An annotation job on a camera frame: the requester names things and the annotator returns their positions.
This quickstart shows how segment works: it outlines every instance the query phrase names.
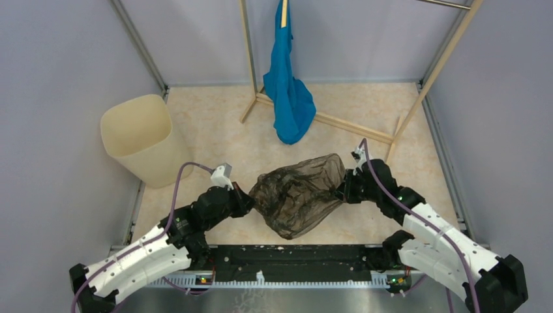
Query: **beige waste bin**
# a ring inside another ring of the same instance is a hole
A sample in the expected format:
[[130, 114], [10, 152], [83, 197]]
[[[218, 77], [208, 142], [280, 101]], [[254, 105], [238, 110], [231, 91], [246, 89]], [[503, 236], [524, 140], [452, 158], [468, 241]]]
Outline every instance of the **beige waste bin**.
[[[158, 95], [138, 97], [109, 109], [100, 120], [108, 155], [153, 188], [174, 183], [191, 161], [183, 135]], [[192, 166], [182, 177], [190, 175]]]

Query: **blue cloth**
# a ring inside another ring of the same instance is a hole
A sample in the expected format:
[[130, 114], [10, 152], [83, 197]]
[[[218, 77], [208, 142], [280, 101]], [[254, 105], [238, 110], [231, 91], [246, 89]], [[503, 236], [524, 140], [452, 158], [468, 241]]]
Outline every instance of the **blue cloth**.
[[298, 142], [315, 118], [313, 96], [301, 80], [292, 76], [290, 52], [292, 50], [292, 32], [290, 23], [290, 4], [287, 11], [285, 28], [280, 28], [282, 0], [275, 17], [275, 45], [271, 52], [271, 69], [263, 75], [267, 96], [275, 104], [274, 128], [278, 138], [288, 145]]

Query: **mesh laundry bag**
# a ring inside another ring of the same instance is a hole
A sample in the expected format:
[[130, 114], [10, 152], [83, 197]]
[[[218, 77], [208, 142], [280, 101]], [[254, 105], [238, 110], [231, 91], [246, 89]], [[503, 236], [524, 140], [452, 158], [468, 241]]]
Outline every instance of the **mesh laundry bag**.
[[343, 203], [333, 192], [345, 173], [337, 154], [321, 156], [259, 176], [250, 196], [270, 228], [285, 239], [294, 239]]

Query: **metal frame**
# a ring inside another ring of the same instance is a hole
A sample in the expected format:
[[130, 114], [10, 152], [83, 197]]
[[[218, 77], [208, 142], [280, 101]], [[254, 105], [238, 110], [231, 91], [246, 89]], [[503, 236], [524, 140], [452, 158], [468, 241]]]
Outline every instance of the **metal frame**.
[[148, 52], [148, 49], [146, 49], [146, 45], [144, 44], [144, 41], [140, 37], [140, 34], [136, 30], [134, 24], [132, 23], [132, 20], [128, 16], [125, 6], [123, 6], [121, 0], [108, 0], [108, 2], [112, 6], [113, 11], [117, 14], [117, 17], [121, 21], [121, 24], [123, 24], [123, 28], [127, 33], [128, 39], [131, 41], [132, 45], [138, 52], [138, 55], [140, 56], [140, 59], [144, 63], [144, 66], [146, 66], [146, 69], [148, 70], [148, 72], [150, 73], [152, 78], [156, 81], [156, 84], [161, 90], [162, 97], [163, 97], [167, 93], [167, 90], [169, 87], [163, 80], [163, 77], [161, 76], [159, 69], [155, 65], [152, 56]]
[[[436, 65], [430, 71], [430, 74], [428, 75], [428, 78], [425, 80], [425, 84], [421, 89], [419, 96], [417, 97], [417, 100], [415, 100], [415, 102], [411, 106], [409, 113], [407, 114], [405, 119], [400, 117], [395, 133], [393, 135], [386, 134], [378, 130], [364, 127], [363, 125], [358, 125], [349, 121], [345, 121], [343, 119], [339, 119], [332, 115], [324, 114], [321, 112], [317, 112], [314, 118], [315, 121], [319, 121], [321, 123], [325, 123], [333, 127], [338, 127], [338, 128], [347, 130], [348, 132], [353, 132], [355, 134], [359, 134], [364, 137], [389, 144], [390, 148], [386, 156], [386, 162], [388, 162], [390, 157], [393, 155], [393, 152], [395, 150], [398, 140], [401, 139], [401, 136], [403, 135], [405, 128], [407, 127], [407, 125], [415, 115], [415, 112], [422, 106], [426, 95], [428, 94], [428, 92], [430, 91], [430, 88], [432, 87], [432, 84], [436, 81], [438, 74], [441, 72], [443, 66], [446, 64], [448, 58], [451, 56], [457, 43], [459, 42], [465, 30], [467, 29], [470, 22], [472, 21], [472, 18], [475, 16], [476, 12], [480, 8], [483, 0], [474, 0], [470, 7], [467, 7], [465, 5], [459, 5], [456, 3], [440, 1], [440, 0], [418, 0], [418, 1], [432, 3], [435, 5], [458, 8], [458, 9], [466, 10], [467, 13], [464, 15], [461, 23], [456, 28], [455, 32], [453, 33], [453, 36], [449, 39], [447, 45], [445, 46], [445, 49], [440, 54], [440, 57], [438, 58]], [[288, 3], [288, 0], [284, 0], [283, 5], [287, 5], [287, 3]], [[242, 26], [243, 26], [244, 38], [245, 38], [245, 44], [246, 44], [246, 54], [250, 65], [250, 81], [252, 83], [251, 84], [252, 100], [249, 102], [248, 106], [244, 109], [242, 116], [240, 116], [240, 123], [244, 123], [257, 102], [268, 104], [268, 105], [272, 105], [273, 102], [265, 93], [263, 93], [263, 87], [259, 88], [257, 85], [255, 66], [252, 58], [252, 42], [251, 42], [250, 30], [248, 26], [248, 13], [246, 10], [246, 0], [239, 0], [239, 4], [240, 4], [241, 15], [242, 15]], [[282, 14], [284, 16], [286, 14], [286, 11], [282, 10]]]
[[[422, 106], [425, 111], [426, 120], [428, 121], [430, 132], [432, 134], [432, 138], [434, 140], [436, 150], [438, 152], [440, 164], [444, 172], [445, 180], [446, 180], [448, 189], [450, 191], [453, 205], [458, 215], [458, 219], [460, 221], [460, 225], [462, 227], [463, 226], [466, 227], [466, 234], [472, 239], [474, 239], [473, 233], [471, 232], [472, 227], [471, 227], [470, 220], [468, 219], [468, 216], [464, 210], [465, 205], [464, 205], [463, 197], [461, 195], [461, 190], [458, 187], [459, 183], [456, 181], [455, 173], [453, 171], [453, 166], [451, 165], [451, 162], [450, 162], [451, 158], [449, 156], [447, 147], [445, 146], [445, 142], [441, 136], [441, 132], [438, 127], [438, 122], [434, 115], [434, 109], [432, 108], [432, 103], [430, 99], [428, 99], [427, 95], [430, 87], [435, 82], [436, 77], [442, 70], [443, 66], [446, 64], [449, 56], [455, 49], [455, 46], [457, 45], [463, 33], [465, 32], [467, 26], [470, 24], [477, 10], [481, 6], [483, 0], [473, 0], [470, 6], [461, 5], [457, 3], [450, 3], [447, 1], [441, 1], [441, 0], [417, 0], [417, 1], [457, 8], [463, 11], [459, 14], [458, 18], [453, 24], [449, 34], [445, 39], [445, 42], [443, 43], [441, 48], [436, 52], [436, 57], [432, 62], [432, 64], [429, 66], [425, 74], [425, 77], [421, 80], [421, 85], [418, 86], [419, 96], [417, 100], [413, 103], [409, 111], [409, 114], [407, 115], [407, 118], [404, 119], [403, 116], [401, 115], [398, 118], [398, 124], [396, 126], [395, 133], [393, 135], [386, 134], [383, 132], [379, 132], [377, 130], [373, 130], [368, 127], [364, 127], [363, 125], [357, 125], [355, 123], [351, 123], [349, 121], [339, 119], [332, 115], [324, 114], [321, 112], [317, 113], [317, 115], [315, 116], [315, 120], [321, 123], [331, 125], [333, 127], [347, 130], [349, 132], [360, 134], [364, 137], [377, 140], [379, 142], [389, 144], [390, 148], [386, 156], [386, 161], [389, 161], [389, 158], [393, 155], [395, 151], [397, 141], [400, 139], [402, 133], [405, 131], [405, 128], [407, 127], [410, 119], [413, 117], [414, 113], [418, 110], [418, 108]], [[132, 20], [130, 19], [127, 13], [127, 10], [125, 9], [121, 0], [108, 0], [108, 2], [112, 6], [113, 11], [117, 14], [117, 17], [120, 19], [123, 25], [123, 28], [125, 29], [129, 37], [129, 40], [135, 47], [136, 51], [138, 52], [138, 55], [140, 56], [144, 65], [146, 66], [150, 75], [156, 81], [157, 85], [162, 91], [162, 96], [166, 97], [169, 90], [169, 86], [163, 80], [161, 73], [159, 72], [157, 66], [155, 65], [153, 58], [149, 54], [142, 38], [140, 37], [140, 34], [138, 33], [134, 24], [132, 23]], [[243, 33], [245, 37], [245, 47], [246, 47], [246, 54], [248, 59], [248, 66], [250, 69], [250, 84], [252, 87], [252, 100], [250, 101], [250, 103], [244, 110], [242, 116], [240, 117], [240, 122], [244, 123], [249, 113], [251, 112], [252, 108], [257, 102], [267, 104], [267, 105], [273, 105], [273, 103], [271, 99], [265, 93], [263, 93], [264, 88], [258, 86], [257, 84], [256, 69], [254, 66], [252, 43], [251, 43], [249, 24], [248, 24], [248, 14], [246, 9], [246, 0], [239, 0], [239, 5], [240, 5], [241, 16], [242, 16], [242, 26], [243, 26]], [[138, 189], [137, 191], [143, 191], [143, 184], [141, 186], [142, 186], [141, 188], [137, 188]], [[137, 199], [136, 201], [134, 201], [134, 203], [140, 203], [141, 195], [142, 193], [139, 192]], [[138, 210], [135, 207], [133, 210], [133, 217], [129, 223], [130, 227], [128, 228], [129, 229], [128, 233], [132, 233], [132, 226], [133, 226], [132, 224], [136, 219], [137, 213], [138, 213]]]

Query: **gray wall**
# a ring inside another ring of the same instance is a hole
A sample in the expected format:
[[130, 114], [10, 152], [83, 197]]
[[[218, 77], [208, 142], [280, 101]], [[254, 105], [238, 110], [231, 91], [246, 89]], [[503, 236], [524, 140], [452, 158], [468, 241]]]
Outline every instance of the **gray wall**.
[[136, 196], [100, 116], [159, 90], [107, 1], [0, 7], [0, 312], [68, 312], [69, 268], [121, 240]]
[[431, 90], [476, 236], [525, 266], [521, 312], [551, 312], [552, 12], [484, 1]]
[[[170, 85], [248, 82], [239, 0], [124, 0]], [[307, 82], [425, 74], [458, 10], [414, 0], [295, 0], [295, 75]], [[258, 79], [269, 70], [278, 0], [248, 0]]]

